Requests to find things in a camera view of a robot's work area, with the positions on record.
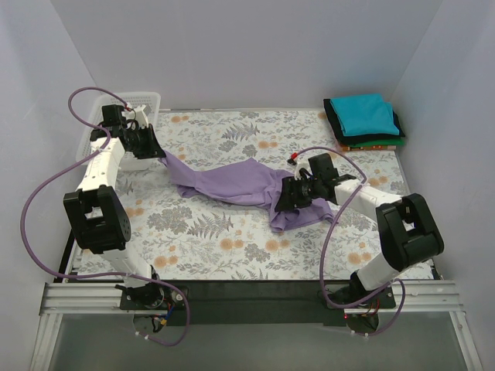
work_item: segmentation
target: lavender shirt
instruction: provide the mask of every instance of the lavender shirt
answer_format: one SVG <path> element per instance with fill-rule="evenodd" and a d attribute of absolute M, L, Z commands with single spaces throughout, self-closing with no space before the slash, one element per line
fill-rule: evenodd
<path fill-rule="evenodd" d="M 177 184 L 182 197 L 203 194 L 226 203 L 267 209 L 273 232 L 293 230 L 322 220 L 333 221 L 332 210 L 324 199 L 316 199 L 304 209 L 275 212 L 282 190 L 282 178 L 292 176 L 285 170 L 274 170 L 249 158 L 213 170 L 196 172 L 167 151 L 166 155 L 159 161 L 169 170 L 170 181 Z"/>

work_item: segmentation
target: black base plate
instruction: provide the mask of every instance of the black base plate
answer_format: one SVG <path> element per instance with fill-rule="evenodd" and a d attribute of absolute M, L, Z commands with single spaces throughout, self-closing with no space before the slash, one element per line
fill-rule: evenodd
<path fill-rule="evenodd" d="M 179 289 L 187 288 L 191 325 L 233 325 L 274 323 L 323 323 L 345 326 L 342 309 L 328 308 L 321 299 L 319 281 L 167 281 Z M 327 281 L 331 291 L 348 281 Z M 377 297 L 380 308 L 394 308 L 388 288 Z M 120 309 L 149 310 L 160 313 L 166 308 L 148 309 L 121 297 Z M 176 309 L 167 326 L 186 323 L 186 311 Z"/>

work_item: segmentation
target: table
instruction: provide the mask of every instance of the table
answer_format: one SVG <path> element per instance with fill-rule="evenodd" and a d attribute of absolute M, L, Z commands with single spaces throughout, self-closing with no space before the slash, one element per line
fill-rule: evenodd
<path fill-rule="evenodd" d="M 159 143 L 195 170 L 255 158 L 272 168 L 292 171 L 286 159 L 301 148 L 336 147 L 322 111 L 187 111 L 165 112 L 155 125 Z M 349 156 L 365 171 L 372 186 L 405 194 L 405 181 L 393 151 L 359 151 Z M 358 176 L 332 154 L 340 174 Z M 117 194 L 132 224 L 134 248 L 162 279 L 314 280 L 329 223 L 273 233 L 268 213 L 194 196 L 181 198 L 158 161 L 144 171 L 119 172 Z M 332 206 L 336 212 L 338 206 Z M 376 224 L 348 209 L 335 229 L 326 255 L 328 279 L 348 279 L 380 251 Z M 78 251 L 77 273 L 112 271 L 89 250 Z M 402 274 L 430 279 L 429 264 Z"/>

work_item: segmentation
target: white backdrop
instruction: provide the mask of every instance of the white backdrop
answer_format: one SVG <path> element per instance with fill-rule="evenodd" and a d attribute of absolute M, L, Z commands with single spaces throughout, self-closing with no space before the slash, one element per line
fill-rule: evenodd
<path fill-rule="evenodd" d="M 48 0 L 0 2 L 0 369 L 27 370 L 39 321 L 44 274 L 29 258 L 19 233 L 21 208 L 43 180 L 74 161 L 82 124 L 67 110 L 78 87 L 93 84 L 76 48 Z M 94 97 L 80 97 L 85 115 Z M 63 194 L 80 172 L 39 194 L 27 219 L 39 257 L 58 270 L 69 223 Z"/>
<path fill-rule="evenodd" d="M 162 107 L 390 97 L 441 0 L 52 0 L 92 77 Z"/>
<path fill-rule="evenodd" d="M 454 279 L 486 370 L 495 369 L 495 5 L 443 2 L 393 97 L 400 152 L 445 240 L 435 261 Z"/>

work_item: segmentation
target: white basket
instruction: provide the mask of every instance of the white basket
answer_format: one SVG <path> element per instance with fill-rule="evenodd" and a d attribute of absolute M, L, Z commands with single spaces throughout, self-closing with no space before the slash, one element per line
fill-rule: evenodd
<path fill-rule="evenodd" d="M 133 107 L 137 107 L 141 104 L 147 104 L 151 108 L 151 112 L 148 115 L 149 123 L 156 126 L 158 122 L 158 111 L 160 109 L 160 94 L 139 91 L 139 92 L 129 92 L 129 93 L 116 93 L 120 98 L 125 100 L 126 102 L 132 104 Z M 121 102 L 111 95 L 103 94 L 96 99 L 93 104 L 93 108 L 91 108 L 91 114 L 88 122 L 98 125 L 103 121 L 103 116 L 101 115 L 101 107 L 106 106 L 108 104 L 121 104 Z M 80 140 L 79 147 L 77 148 L 76 153 L 76 161 L 80 161 L 83 158 L 89 156 L 91 154 L 91 146 L 90 146 L 90 135 L 92 128 L 86 127 L 83 133 L 83 137 Z M 123 170 L 144 170 L 149 167 L 151 160 L 138 160 L 134 157 L 134 155 L 130 152 L 127 152 L 124 155 L 124 158 L 121 160 L 121 168 Z"/>

